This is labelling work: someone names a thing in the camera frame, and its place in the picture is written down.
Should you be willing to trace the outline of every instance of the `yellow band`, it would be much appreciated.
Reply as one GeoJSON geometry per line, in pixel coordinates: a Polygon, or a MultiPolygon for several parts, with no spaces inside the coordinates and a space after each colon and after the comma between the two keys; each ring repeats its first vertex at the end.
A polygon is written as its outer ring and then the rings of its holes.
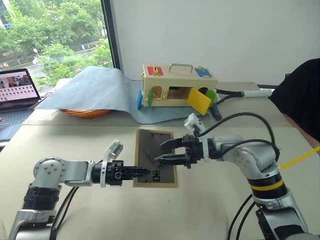
{"type": "Polygon", "coordinates": [[[281,179],[277,183],[269,185],[269,186],[252,186],[251,185],[251,188],[253,190],[257,190],[257,191],[270,191],[270,190],[277,189],[277,188],[281,187],[283,184],[284,184],[284,181],[281,179]]]}

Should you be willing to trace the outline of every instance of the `table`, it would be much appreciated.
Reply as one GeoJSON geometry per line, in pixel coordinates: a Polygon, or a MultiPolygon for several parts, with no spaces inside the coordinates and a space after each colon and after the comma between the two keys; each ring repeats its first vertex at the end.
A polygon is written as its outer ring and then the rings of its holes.
{"type": "MultiPolygon", "coordinates": [[[[187,133],[184,127],[144,126],[172,131],[175,137],[187,133]]],[[[40,159],[56,156],[65,160],[98,162],[105,148],[117,138],[124,144],[119,160],[134,164],[137,127],[23,125],[0,154],[0,218],[9,234],[22,205],[33,167],[40,159]]],[[[293,127],[274,127],[281,149],[279,164],[311,150],[293,127]]],[[[240,134],[244,138],[269,139],[265,128],[218,127],[212,134],[240,134]]],[[[320,161],[314,154],[305,162],[281,172],[292,189],[309,231],[320,232],[320,161]]],[[[76,193],[58,240],[221,240],[243,200],[251,192],[237,166],[227,162],[200,161],[191,169],[177,167],[178,188],[82,187],[76,193]]],[[[63,186],[60,201],[69,191],[63,186]]],[[[244,224],[240,239],[262,239],[254,212],[244,224]]]]}
{"type": "MultiPolygon", "coordinates": [[[[218,89],[229,91],[259,90],[254,82],[219,82],[218,89]]],[[[272,127],[292,127],[278,108],[266,97],[255,98],[233,98],[225,101],[219,106],[222,116],[226,117],[239,112],[252,112],[262,115],[272,127]]],[[[216,123],[211,116],[203,119],[205,126],[209,127],[216,123]]],[[[24,122],[25,125],[62,125],[62,126],[140,126],[126,112],[111,112],[106,116],[96,119],[81,119],[67,115],[59,110],[36,109],[24,122]]],[[[184,119],[175,119],[149,126],[182,127],[184,119]]],[[[224,127],[264,127],[263,123],[253,117],[243,116],[232,119],[223,124],[224,127]]]]}

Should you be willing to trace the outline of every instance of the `yellow strap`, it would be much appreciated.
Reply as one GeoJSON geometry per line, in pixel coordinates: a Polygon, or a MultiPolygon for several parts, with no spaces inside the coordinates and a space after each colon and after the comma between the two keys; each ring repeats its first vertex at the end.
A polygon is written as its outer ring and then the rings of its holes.
{"type": "Polygon", "coordinates": [[[286,163],[286,164],[283,164],[282,166],[279,167],[279,169],[282,170],[282,169],[291,167],[292,165],[299,163],[299,162],[302,161],[303,159],[306,159],[306,158],[311,157],[312,154],[314,154],[314,153],[316,153],[316,152],[318,152],[318,151],[320,151],[320,146],[312,149],[312,151],[311,151],[311,152],[308,152],[306,155],[303,155],[303,156],[298,157],[297,159],[295,159],[295,160],[293,160],[293,161],[290,161],[290,162],[288,162],[288,163],[286,163]]]}
{"type": "Polygon", "coordinates": [[[279,188],[282,184],[284,184],[284,181],[281,179],[277,183],[269,185],[269,186],[252,186],[251,185],[251,188],[253,190],[257,190],[257,191],[270,191],[270,190],[279,188]]]}

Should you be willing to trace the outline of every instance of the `wicker basket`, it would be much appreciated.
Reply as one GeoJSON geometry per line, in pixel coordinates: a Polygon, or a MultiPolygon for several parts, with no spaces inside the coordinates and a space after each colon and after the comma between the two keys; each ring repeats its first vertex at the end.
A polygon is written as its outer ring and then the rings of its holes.
{"type": "Polygon", "coordinates": [[[68,109],[60,109],[61,112],[66,114],[82,118],[82,119],[95,119],[100,118],[108,113],[111,110],[99,109],[99,110],[68,110],[68,109]]]}

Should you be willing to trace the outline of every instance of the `white wall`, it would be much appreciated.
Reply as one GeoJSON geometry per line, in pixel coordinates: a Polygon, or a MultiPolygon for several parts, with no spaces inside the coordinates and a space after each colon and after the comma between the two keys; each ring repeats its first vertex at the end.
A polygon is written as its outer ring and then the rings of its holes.
{"type": "Polygon", "coordinates": [[[278,85],[320,56],[319,0],[114,0],[124,74],[208,67],[221,82],[278,85]]]}

